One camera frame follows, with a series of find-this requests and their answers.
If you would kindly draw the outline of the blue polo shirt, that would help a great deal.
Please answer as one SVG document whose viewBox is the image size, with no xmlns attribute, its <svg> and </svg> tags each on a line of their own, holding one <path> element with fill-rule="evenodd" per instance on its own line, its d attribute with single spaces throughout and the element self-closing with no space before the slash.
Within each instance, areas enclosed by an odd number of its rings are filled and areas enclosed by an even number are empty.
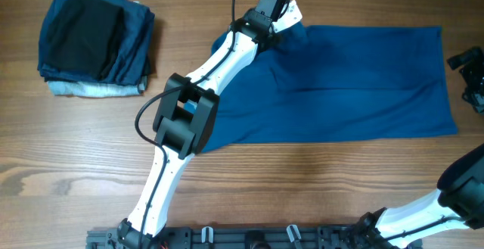
<svg viewBox="0 0 484 249">
<path fill-rule="evenodd" d="M 296 24 L 224 89 L 205 151 L 457 130 L 439 27 Z"/>
</svg>

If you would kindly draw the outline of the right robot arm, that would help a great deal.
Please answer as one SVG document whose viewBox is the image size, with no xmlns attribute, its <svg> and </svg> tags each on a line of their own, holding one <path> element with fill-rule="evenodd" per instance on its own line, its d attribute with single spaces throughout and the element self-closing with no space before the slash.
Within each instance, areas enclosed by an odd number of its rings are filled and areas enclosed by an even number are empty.
<svg viewBox="0 0 484 249">
<path fill-rule="evenodd" d="M 422 239 L 483 227 L 483 146 L 449 166 L 436 189 L 401 207 L 366 213 L 353 226 L 351 248 L 416 248 Z"/>
</svg>

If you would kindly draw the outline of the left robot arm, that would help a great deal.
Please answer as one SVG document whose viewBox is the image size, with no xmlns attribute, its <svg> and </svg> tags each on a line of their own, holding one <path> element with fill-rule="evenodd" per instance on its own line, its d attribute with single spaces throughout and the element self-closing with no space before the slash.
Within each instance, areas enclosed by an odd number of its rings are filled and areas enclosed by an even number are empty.
<svg viewBox="0 0 484 249">
<path fill-rule="evenodd" d="M 135 209 L 117 228 L 124 248 L 160 248 L 172 197 L 185 167 L 206 146 L 213 132 L 219 96 L 256 55 L 274 44 L 277 34 L 300 17 L 293 0 L 259 0 L 241 18 L 233 18 L 224 42 L 198 69 L 174 73 L 162 93 L 153 122 L 154 162 Z"/>
</svg>

